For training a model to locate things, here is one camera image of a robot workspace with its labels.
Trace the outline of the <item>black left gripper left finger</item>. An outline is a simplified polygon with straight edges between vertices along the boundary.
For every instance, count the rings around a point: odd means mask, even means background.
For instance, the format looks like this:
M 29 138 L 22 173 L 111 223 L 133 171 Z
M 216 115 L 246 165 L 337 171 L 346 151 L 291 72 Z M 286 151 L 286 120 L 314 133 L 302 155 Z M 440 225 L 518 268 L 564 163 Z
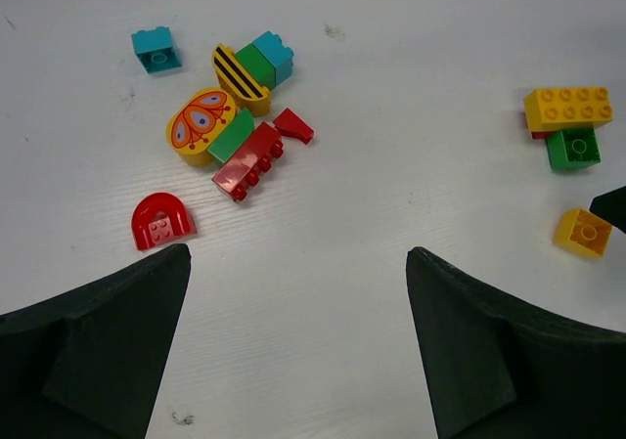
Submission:
M 145 437 L 190 275 L 172 244 L 2 315 L 2 437 Z

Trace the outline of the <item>red square lego brick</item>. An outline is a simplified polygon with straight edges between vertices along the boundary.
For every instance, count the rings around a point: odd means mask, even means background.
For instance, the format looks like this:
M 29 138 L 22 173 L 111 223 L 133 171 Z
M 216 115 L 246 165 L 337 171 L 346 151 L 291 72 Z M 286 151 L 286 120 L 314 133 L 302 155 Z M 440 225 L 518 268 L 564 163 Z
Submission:
M 525 122 L 533 140 L 547 139 L 556 132 L 553 125 L 546 126 L 542 122 L 542 118 L 538 113 L 527 111 L 525 113 Z

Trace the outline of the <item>red arch lego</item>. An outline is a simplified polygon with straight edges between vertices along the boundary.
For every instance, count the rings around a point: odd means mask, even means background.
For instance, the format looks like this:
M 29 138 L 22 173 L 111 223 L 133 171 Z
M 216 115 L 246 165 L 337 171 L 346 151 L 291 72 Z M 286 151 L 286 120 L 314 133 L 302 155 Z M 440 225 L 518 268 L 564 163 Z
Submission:
M 181 199 L 159 192 L 137 204 L 131 217 L 131 231 L 136 248 L 146 251 L 194 235 L 197 226 Z

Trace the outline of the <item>green square lego brick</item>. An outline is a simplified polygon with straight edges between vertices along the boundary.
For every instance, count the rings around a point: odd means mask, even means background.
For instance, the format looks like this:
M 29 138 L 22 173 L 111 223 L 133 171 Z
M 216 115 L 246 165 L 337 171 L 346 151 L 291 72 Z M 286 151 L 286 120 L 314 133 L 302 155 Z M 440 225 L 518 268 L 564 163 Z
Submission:
M 235 58 L 260 86 L 267 87 L 269 90 L 275 88 L 274 66 L 252 43 L 237 51 Z

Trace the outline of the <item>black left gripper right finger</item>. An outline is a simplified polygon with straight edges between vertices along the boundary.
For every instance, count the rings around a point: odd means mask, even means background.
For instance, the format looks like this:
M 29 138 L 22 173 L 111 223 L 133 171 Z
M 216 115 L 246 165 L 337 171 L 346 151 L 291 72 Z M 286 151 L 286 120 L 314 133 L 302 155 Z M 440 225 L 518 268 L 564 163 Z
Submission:
M 407 289 L 440 438 L 622 438 L 625 335 L 486 284 L 423 247 Z

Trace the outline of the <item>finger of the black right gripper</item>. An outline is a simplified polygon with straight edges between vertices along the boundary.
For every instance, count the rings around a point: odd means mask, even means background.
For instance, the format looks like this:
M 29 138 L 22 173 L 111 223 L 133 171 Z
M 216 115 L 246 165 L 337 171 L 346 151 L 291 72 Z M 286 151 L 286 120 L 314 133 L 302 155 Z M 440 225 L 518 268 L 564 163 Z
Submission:
M 626 187 L 594 197 L 589 211 L 626 233 Z

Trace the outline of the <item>small red curved lego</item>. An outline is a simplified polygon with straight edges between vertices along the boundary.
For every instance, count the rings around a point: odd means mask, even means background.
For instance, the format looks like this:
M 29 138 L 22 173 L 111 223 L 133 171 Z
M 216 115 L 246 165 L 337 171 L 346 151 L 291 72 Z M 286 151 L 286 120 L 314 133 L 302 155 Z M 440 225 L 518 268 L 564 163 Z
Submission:
M 314 139 L 315 131 L 291 109 L 284 109 L 272 123 L 283 137 L 296 139 L 305 145 Z

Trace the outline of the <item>light blue lego brick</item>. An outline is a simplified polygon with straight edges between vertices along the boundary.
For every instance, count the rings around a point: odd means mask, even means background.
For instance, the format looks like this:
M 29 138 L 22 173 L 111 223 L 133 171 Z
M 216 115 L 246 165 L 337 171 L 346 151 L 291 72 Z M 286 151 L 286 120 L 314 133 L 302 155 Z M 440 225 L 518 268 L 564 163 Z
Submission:
M 274 83 L 277 87 L 292 76 L 293 49 L 283 43 L 280 35 L 266 31 L 252 41 L 253 46 L 274 68 Z

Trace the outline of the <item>yellow 2x4 lego brick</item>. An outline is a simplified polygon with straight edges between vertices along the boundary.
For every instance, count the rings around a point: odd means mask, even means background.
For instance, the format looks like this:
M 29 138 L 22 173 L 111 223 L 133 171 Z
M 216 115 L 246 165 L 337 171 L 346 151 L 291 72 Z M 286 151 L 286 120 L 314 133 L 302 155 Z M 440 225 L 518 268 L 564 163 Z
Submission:
M 523 105 L 531 133 L 599 128 L 613 120 L 613 108 L 605 87 L 539 88 L 524 98 Z

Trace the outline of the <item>long red lego brick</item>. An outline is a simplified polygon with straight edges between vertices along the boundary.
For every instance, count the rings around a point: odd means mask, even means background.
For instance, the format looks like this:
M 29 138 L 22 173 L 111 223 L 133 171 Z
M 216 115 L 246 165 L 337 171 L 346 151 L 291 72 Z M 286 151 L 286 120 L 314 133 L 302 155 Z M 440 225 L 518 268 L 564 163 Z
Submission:
M 279 131 L 262 122 L 235 153 L 213 175 L 212 182 L 233 202 L 246 199 L 247 189 L 255 187 L 273 162 L 284 153 Z

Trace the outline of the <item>green hollow lego brick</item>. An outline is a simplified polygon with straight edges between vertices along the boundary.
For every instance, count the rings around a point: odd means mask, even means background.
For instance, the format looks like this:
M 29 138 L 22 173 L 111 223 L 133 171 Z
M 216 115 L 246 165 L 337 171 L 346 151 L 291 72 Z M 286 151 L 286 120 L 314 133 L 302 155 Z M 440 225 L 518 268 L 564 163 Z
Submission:
M 561 129 L 546 140 L 551 168 L 556 171 L 588 168 L 602 161 L 595 129 Z

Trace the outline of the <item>green curved lego brick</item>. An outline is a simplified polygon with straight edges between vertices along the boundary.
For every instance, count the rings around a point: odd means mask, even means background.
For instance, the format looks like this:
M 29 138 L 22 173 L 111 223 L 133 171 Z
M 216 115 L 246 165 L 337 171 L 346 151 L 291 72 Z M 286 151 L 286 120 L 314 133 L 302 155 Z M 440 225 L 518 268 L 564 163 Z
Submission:
M 209 145 L 207 151 L 220 164 L 226 163 L 254 130 L 254 119 L 249 109 L 241 110 Z

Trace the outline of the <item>yellow black striped lego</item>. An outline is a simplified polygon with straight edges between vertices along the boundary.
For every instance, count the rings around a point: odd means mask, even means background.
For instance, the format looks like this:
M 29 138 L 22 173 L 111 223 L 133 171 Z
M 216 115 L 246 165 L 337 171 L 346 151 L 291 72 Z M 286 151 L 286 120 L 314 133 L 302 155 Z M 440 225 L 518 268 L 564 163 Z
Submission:
M 240 110 L 248 109 L 253 117 L 270 113 L 270 90 L 253 78 L 236 59 L 232 48 L 217 44 L 211 62 L 220 87 L 234 98 Z

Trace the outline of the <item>yellow square lego brick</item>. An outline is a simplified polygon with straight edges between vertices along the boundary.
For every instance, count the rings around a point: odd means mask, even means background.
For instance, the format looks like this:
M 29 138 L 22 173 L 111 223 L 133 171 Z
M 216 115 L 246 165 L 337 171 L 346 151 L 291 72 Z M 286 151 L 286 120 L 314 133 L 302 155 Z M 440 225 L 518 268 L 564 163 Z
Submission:
M 561 215 L 553 243 L 579 257 L 598 259 L 605 254 L 612 230 L 613 226 L 596 214 L 573 208 Z

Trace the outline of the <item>teal square lego brick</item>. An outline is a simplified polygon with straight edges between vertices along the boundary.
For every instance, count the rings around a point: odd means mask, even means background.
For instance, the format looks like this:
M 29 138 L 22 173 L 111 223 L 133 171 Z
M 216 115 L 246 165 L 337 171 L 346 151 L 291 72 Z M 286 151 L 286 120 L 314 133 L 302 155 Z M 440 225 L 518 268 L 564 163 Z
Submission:
M 135 56 L 148 74 L 182 66 L 171 31 L 166 26 L 139 30 L 131 35 Z

